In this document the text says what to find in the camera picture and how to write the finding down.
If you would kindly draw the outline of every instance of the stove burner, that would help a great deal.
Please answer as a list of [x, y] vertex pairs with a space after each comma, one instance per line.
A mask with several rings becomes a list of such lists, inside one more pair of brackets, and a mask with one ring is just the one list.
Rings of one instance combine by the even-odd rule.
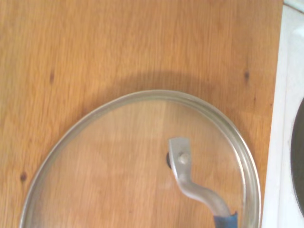
[[294, 192], [301, 213], [304, 216], [304, 99], [300, 104], [294, 121], [290, 162]]

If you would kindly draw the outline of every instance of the lid handle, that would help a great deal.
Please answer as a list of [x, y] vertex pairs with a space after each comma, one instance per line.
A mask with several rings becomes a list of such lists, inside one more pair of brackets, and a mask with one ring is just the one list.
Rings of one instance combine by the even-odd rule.
[[237, 213], [231, 215], [227, 204], [216, 192], [192, 182], [191, 149], [188, 138], [169, 139], [169, 159], [181, 192], [191, 199], [204, 203], [212, 211], [217, 228], [236, 228]]

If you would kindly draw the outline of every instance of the glass lid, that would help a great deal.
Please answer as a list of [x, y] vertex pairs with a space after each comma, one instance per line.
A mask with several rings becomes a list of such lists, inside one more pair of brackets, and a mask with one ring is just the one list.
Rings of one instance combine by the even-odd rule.
[[143, 91], [85, 116], [38, 170], [20, 228], [257, 228], [260, 186], [233, 123], [191, 95]]

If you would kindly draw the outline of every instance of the metal handle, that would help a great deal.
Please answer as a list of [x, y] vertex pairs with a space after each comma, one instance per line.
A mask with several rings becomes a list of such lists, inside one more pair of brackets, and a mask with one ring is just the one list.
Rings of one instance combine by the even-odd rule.
[[192, 182], [190, 141], [184, 137], [169, 139], [169, 158], [175, 180], [186, 196], [204, 203], [214, 216], [229, 217], [225, 201], [214, 191]]

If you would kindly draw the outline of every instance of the wooden countertop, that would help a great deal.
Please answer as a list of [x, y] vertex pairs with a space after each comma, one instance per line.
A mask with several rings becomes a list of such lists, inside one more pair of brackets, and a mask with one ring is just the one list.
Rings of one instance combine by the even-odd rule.
[[0, 227], [17, 227], [33, 175], [82, 116], [171, 89], [237, 126], [264, 192], [282, 1], [0, 2]]

